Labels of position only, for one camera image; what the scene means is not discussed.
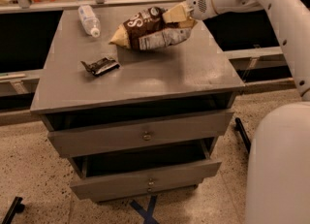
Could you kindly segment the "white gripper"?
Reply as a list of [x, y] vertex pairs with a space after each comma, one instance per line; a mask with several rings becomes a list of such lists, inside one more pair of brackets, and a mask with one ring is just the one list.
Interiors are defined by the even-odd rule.
[[186, 0], [163, 13], [165, 23], [178, 23], [179, 28], [193, 28], [198, 20], [214, 17], [211, 0]]

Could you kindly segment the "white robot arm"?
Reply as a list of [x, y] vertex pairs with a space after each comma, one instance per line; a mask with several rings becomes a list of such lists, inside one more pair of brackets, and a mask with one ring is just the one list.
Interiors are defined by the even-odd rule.
[[262, 11], [282, 61], [262, 69], [287, 78], [301, 99], [267, 114], [249, 148], [245, 224], [310, 224], [310, 11], [301, 0], [185, 0], [166, 23], [205, 20], [228, 12]]

